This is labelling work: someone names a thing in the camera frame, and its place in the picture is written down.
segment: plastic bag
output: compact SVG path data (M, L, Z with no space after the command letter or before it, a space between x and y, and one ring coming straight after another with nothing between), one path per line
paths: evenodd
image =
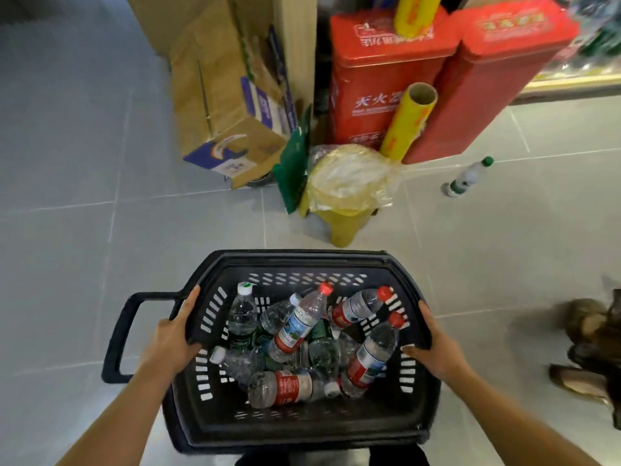
M366 211L392 205L401 182L400 163L362 145L322 147L325 156L309 172L311 211Z
M340 145L314 145L309 150L308 172L309 174L317 166L320 160L331 151L341 147Z

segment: yellow cling film roll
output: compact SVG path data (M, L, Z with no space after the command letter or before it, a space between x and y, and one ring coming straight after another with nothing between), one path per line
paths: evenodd
M400 36L415 38L429 30L440 0L399 0L394 15L394 30Z
M412 142L420 135L437 101L438 92L431 85L409 85L392 117L379 152L391 160L403 160Z

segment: green bottle label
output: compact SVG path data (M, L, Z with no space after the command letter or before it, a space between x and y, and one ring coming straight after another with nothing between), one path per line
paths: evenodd
M229 332L229 347L241 350L250 348L252 346L252 335L235 335Z
M310 344L319 338L327 338L332 336L332 329L330 329L330 322L326 319L320 319L315 324L315 327L310 331L306 341Z
M254 339L255 339L254 345L256 347L260 347L265 342L268 342L268 341L270 341L273 338L274 338L274 335L272 335L269 332L267 332L266 330L264 330L263 327L261 327L261 324L259 324L259 326L256 328L255 334L254 334Z

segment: basket handle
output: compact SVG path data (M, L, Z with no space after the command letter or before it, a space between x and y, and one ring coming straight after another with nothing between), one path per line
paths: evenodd
M180 305L181 293L135 293L130 296L120 312L119 320L114 326L113 336L105 352L104 367L101 379L106 384L126 384L133 374L124 375L120 372L120 361L138 308L145 301L177 301Z

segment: plastic water bottle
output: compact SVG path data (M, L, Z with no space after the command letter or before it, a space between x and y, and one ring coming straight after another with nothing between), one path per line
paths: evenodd
M299 369L255 373L248 386L248 402L255 409L297 402L314 402L340 394L338 383L319 370Z
M349 299L338 303L328 314L333 330L342 330L379 311L392 297L392 289L382 286L378 289L363 289Z
M312 339L313 330L311 330L307 340ZM304 343L300 345L300 348L298 349L298 351L293 353L292 359L287 363L287 366L291 367L292 369L298 369L298 368L311 369L311 368L321 367L323 363L321 361L317 363L317 360L324 359L324 356L321 354L323 352L324 345L328 346L327 350L332 350L332 343L329 341L329 338L328 338L327 341L323 341L317 344L315 348L313 348L314 359L311 360L311 357L309 354L309 342L305 340ZM341 333L338 339L334 340L334 348L333 348L338 351L338 355L337 355L338 356L338 367L347 368L347 366L349 365L349 362L352 360L354 356L356 356L356 353L358 353L359 348L360 348L360 344L357 343L352 337L350 337L346 333Z
M307 338L309 367L325 370L331 381L338 379L340 351L332 336L330 322L321 319L315 324Z
M322 282L318 289L300 301L283 328L269 343L268 353L273 360L279 363L291 360L291 354L304 342L315 324L325 316L326 302L331 293L332 285Z
M247 349L252 346L259 310L252 300L252 283L237 284L237 296L229 311L229 346L232 349Z
M399 343L399 329L406 323L398 312L374 328L365 339L347 371L341 374L341 388L352 398L359 398L390 359Z
M215 347L209 356L209 361L220 365L227 374L238 382L244 391L248 390L248 381L256 372L265 369L265 355L260 350L227 350L224 347Z
M302 297L292 294L289 299L272 304L259 317L259 325L255 332L255 346L259 347L274 338L278 330L283 328L293 309L300 305Z
M347 334L341 333L337 339L338 347L338 366L339 368L347 368L353 357L356 356L360 349L360 344Z
M459 174L449 185L446 185L446 194L450 197L458 197L469 190L469 188L478 183L482 175L492 166L494 159L485 157L483 160L473 163Z

